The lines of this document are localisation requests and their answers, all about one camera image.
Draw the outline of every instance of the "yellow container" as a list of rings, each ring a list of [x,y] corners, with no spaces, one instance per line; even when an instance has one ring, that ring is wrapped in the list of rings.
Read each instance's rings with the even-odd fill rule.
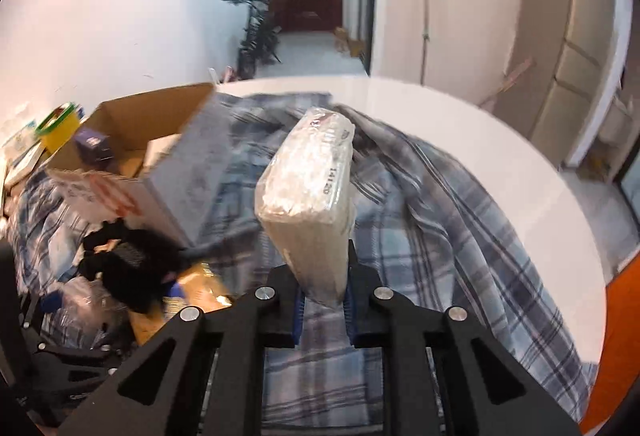
[[[71,139],[80,127],[78,106],[65,103],[53,109],[36,128],[36,135],[50,154],[53,154]]]

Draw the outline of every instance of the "round table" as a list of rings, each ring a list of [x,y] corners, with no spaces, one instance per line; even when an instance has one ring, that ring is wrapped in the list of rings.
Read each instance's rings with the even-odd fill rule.
[[[334,102],[422,138],[457,158],[515,228],[583,361],[599,362],[605,281],[587,220],[558,172],[489,113],[433,89],[384,78],[313,76],[229,83],[221,92],[328,92]]]

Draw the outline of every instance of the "metal bolt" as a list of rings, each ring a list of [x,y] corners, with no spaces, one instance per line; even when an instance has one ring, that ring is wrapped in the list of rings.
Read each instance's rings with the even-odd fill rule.
[[[466,310],[460,306],[453,306],[449,310],[449,318],[453,321],[462,322],[466,319]]]
[[[268,301],[275,297],[276,291],[269,286],[262,286],[255,291],[255,296],[261,301]]]
[[[394,296],[394,291],[391,288],[387,288],[386,286],[380,286],[373,290],[373,295],[379,298],[381,301],[388,301],[391,297]]]
[[[180,318],[185,322],[191,322],[196,320],[200,316],[200,310],[194,308],[193,306],[189,306],[184,310],[180,311]]]

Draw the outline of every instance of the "open cardboard box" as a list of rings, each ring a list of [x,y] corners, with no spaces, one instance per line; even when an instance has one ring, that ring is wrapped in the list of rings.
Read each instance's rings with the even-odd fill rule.
[[[181,246],[194,246],[230,158],[228,116],[210,83],[172,87],[102,102],[81,128],[108,135],[119,175],[86,167],[73,141],[47,172],[69,205],[91,222],[124,217]],[[179,133],[139,175],[148,142]]]

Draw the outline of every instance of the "blue plaid fabric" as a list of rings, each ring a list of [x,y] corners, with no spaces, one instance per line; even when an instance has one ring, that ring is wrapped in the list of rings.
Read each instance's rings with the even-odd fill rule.
[[[306,109],[333,108],[356,126],[351,183],[360,262],[417,305],[440,311],[460,305],[475,313],[569,415],[582,417],[596,365],[580,361],[510,223],[455,159],[332,105],[326,94],[218,97],[231,115],[234,154],[191,257],[205,258],[235,294],[263,284],[270,268],[283,264],[255,218],[255,184]],[[18,288],[47,291],[72,275],[71,260],[89,227],[43,172],[34,175],[11,221]],[[92,340],[81,327],[61,329],[56,318],[46,329],[59,344]],[[349,345],[341,310],[308,301],[300,345],[266,355],[264,423],[382,422],[380,356],[379,350]]]

